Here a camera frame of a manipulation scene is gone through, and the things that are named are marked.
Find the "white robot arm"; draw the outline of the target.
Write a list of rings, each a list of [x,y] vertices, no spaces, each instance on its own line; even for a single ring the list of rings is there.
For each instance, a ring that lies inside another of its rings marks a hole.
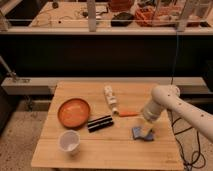
[[[182,100],[180,89],[176,85],[155,86],[142,116],[148,123],[153,123],[164,109],[178,114],[213,143],[213,115]]]

